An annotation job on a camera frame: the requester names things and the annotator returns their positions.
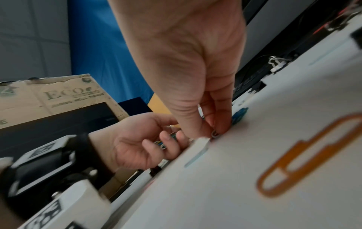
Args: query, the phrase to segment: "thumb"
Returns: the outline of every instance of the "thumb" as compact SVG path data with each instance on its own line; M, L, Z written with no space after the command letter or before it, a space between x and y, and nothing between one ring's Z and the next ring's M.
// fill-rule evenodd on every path
M187 112L170 109L182 131L189 138L211 137L212 127L201 118L198 107L191 107Z

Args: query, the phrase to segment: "gray panel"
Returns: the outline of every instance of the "gray panel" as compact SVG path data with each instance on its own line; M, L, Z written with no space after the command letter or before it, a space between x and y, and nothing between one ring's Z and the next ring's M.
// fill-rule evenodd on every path
M0 35L0 81L44 77L36 41Z
M1 1L0 33L34 36L34 26L27 0Z
M69 45L42 42L45 64L49 77L71 75L71 53Z
M269 0L247 27L247 42L239 69L313 2L314 0Z
M39 35L69 42L67 1L32 0Z

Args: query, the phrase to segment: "brown cardboard box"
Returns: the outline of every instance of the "brown cardboard box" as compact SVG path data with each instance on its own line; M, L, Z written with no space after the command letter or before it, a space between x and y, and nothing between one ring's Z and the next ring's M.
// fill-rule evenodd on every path
M0 129L106 102L122 120L128 114L89 75L0 83ZM111 196L134 170L119 169L102 191Z

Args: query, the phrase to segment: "black wrist strap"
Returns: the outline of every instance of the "black wrist strap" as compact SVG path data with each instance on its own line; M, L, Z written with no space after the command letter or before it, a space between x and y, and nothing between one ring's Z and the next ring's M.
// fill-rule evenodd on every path
M92 167L97 170L94 186L99 189L106 184L114 173L108 169L92 145L88 134L80 134L68 141L67 147L75 151L76 165L80 168Z

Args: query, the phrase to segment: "blue curtain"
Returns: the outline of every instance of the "blue curtain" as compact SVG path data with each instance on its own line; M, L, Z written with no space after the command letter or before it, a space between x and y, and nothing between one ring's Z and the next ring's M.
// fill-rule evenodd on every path
M153 92L143 79L107 0L69 0L72 73L90 73L117 102Z

